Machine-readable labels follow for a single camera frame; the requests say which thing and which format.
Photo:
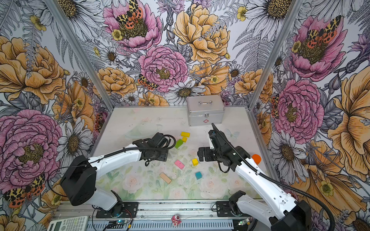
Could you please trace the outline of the green rectangular block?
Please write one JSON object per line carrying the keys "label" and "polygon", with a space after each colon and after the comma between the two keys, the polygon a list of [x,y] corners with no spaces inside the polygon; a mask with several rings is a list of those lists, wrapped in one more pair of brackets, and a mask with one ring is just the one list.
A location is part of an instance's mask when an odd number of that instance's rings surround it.
{"label": "green rectangular block", "polygon": [[179,149],[184,144],[184,141],[182,139],[179,139],[176,141],[175,148]]}

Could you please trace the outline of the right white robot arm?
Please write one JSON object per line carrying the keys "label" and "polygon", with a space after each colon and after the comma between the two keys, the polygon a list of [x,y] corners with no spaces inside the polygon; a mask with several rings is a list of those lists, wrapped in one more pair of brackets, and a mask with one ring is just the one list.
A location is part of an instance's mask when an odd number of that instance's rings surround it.
{"label": "right white robot arm", "polygon": [[199,160],[224,164],[246,180],[263,199],[259,202],[237,191],[222,209],[235,217],[252,216],[273,231],[310,230],[312,216],[308,203],[298,202],[276,183],[267,180],[250,154],[240,146],[234,147],[223,132],[214,128],[208,132],[208,137],[210,145],[198,149]]}

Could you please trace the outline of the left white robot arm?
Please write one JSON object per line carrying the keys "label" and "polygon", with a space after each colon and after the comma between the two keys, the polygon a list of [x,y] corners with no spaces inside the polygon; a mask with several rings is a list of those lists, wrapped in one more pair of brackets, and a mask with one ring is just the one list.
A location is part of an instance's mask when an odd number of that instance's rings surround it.
{"label": "left white robot arm", "polygon": [[100,180],[131,163],[144,161],[148,166],[152,161],[165,162],[175,145],[175,137],[157,132],[109,154],[78,156],[66,168],[60,185],[73,206],[92,205],[109,217],[120,217],[126,212],[122,199],[113,189],[104,188]]}

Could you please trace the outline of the yellow rectangular block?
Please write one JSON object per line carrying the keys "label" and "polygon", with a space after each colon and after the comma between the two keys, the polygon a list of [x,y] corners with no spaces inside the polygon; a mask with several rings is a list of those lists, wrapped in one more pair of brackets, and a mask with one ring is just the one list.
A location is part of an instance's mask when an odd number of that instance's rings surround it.
{"label": "yellow rectangular block", "polygon": [[181,136],[182,137],[190,137],[190,133],[189,132],[181,132]]}

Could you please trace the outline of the pink rectangular block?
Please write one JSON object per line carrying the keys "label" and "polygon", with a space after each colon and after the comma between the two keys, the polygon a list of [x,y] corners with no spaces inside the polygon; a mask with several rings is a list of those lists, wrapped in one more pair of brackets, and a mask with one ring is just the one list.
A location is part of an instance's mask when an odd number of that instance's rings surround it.
{"label": "pink rectangular block", "polygon": [[185,167],[185,165],[179,161],[179,160],[176,160],[175,163],[174,163],[178,168],[180,169],[183,169]]}

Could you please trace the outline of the teal cube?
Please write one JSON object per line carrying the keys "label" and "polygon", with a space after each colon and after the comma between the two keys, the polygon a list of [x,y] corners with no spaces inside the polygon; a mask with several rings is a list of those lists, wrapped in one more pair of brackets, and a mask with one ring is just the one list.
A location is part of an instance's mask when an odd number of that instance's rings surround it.
{"label": "teal cube", "polygon": [[202,178],[202,173],[201,172],[196,172],[195,177],[197,180],[200,180]]}

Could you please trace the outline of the orange cup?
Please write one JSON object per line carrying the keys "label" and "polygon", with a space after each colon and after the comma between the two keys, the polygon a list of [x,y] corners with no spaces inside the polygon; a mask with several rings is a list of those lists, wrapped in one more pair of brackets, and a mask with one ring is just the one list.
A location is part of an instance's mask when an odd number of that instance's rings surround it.
{"label": "orange cup", "polygon": [[254,154],[254,155],[252,155],[251,157],[252,157],[252,159],[254,160],[254,162],[255,162],[257,165],[259,165],[259,164],[261,163],[261,161],[262,161],[262,158],[261,158],[258,154]]}

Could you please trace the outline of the silver metal case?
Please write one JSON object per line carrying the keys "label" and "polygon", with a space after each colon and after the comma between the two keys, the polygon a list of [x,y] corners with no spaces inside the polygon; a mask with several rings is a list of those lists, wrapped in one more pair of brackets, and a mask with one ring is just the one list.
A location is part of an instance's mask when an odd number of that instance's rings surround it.
{"label": "silver metal case", "polygon": [[189,126],[221,124],[225,106],[219,95],[192,96],[187,98]]}

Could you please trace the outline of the pink toy figure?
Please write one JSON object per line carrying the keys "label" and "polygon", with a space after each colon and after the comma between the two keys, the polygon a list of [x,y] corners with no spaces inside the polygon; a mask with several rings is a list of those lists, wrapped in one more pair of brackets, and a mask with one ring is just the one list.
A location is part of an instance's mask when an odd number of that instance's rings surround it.
{"label": "pink toy figure", "polygon": [[172,224],[174,227],[178,227],[182,223],[180,216],[178,214],[173,215]]}

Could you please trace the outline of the white calculator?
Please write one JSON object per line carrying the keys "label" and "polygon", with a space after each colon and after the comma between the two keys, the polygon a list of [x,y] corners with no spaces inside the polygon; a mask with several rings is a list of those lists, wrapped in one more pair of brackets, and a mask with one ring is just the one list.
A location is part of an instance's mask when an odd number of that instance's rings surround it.
{"label": "white calculator", "polygon": [[53,220],[50,222],[47,231],[85,231],[88,220],[88,216]]}

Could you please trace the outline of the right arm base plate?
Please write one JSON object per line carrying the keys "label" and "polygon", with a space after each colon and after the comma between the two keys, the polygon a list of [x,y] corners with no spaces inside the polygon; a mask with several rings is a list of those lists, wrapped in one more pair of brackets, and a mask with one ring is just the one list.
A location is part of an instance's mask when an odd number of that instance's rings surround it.
{"label": "right arm base plate", "polygon": [[236,202],[216,201],[215,211],[218,217],[250,217],[249,214],[242,213],[237,207]]}

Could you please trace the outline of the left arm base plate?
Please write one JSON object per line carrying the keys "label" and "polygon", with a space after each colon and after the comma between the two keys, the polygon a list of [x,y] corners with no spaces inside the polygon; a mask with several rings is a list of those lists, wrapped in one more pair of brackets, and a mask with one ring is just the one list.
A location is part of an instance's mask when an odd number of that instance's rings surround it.
{"label": "left arm base plate", "polygon": [[110,210],[98,208],[97,218],[135,218],[138,211],[138,202],[117,202]]}

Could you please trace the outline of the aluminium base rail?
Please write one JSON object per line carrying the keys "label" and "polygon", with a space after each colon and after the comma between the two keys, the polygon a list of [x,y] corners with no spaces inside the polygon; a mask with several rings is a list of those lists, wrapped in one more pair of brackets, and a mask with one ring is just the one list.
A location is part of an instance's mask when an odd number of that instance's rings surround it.
{"label": "aluminium base rail", "polygon": [[[217,200],[138,200],[138,211],[134,220],[171,220],[178,214],[186,219],[237,219],[237,217],[218,217],[215,211]],[[118,218],[97,218],[98,208],[92,205],[72,206],[62,202],[56,211],[55,219],[89,216],[94,220],[118,220]]]}

